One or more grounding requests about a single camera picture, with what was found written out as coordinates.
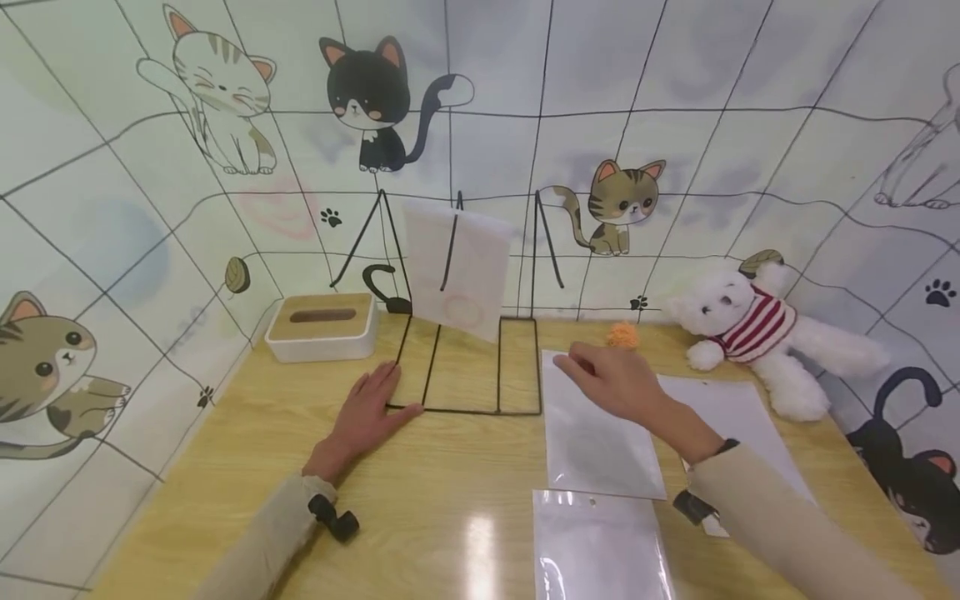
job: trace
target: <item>clear plastic bag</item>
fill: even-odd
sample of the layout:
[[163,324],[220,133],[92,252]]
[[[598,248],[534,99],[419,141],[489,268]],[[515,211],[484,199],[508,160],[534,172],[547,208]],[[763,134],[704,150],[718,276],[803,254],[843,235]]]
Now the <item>clear plastic bag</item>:
[[534,491],[537,600],[672,600],[649,500]]
[[551,488],[666,499],[650,432],[589,401],[542,353],[546,466]]

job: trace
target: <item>red striped sweater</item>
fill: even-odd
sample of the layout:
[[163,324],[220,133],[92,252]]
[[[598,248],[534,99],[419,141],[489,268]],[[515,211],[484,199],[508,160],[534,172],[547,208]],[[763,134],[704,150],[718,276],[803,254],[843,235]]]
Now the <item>red striped sweater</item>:
[[749,363],[763,356],[790,333],[797,310],[754,286],[754,301],[747,314],[729,331],[710,337],[734,363]]

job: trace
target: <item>tissue box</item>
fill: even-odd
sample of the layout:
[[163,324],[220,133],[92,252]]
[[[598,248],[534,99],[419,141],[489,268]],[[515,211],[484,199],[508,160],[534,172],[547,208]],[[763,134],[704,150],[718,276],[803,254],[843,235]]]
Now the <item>tissue box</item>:
[[281,363],[366,358],[376,348],[378,315],[371,294],[292,296],[264,338]]

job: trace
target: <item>orange pom-pom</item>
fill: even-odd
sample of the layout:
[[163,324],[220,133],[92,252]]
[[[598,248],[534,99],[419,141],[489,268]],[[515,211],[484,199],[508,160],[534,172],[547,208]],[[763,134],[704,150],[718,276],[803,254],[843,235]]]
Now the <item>orange pom-pom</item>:
[[626,321],[615,324],[607,334],[607,346],[634,349],[638,344],[634,324]]

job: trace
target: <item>beige sleeve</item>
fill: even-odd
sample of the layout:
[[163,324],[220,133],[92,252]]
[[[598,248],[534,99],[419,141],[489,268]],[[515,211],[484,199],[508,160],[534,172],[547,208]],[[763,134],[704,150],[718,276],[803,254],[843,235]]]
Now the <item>beige sleeve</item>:
[[716,509],[737,543],[808,598],[921,597],[743,444],[697,465],[690,493]]
[[291,475],[253,517],[247,531],[213,568],[193,600],[264,600],[317,521],[307,502],[321,493],[336,502],[337,491],[320,477]]

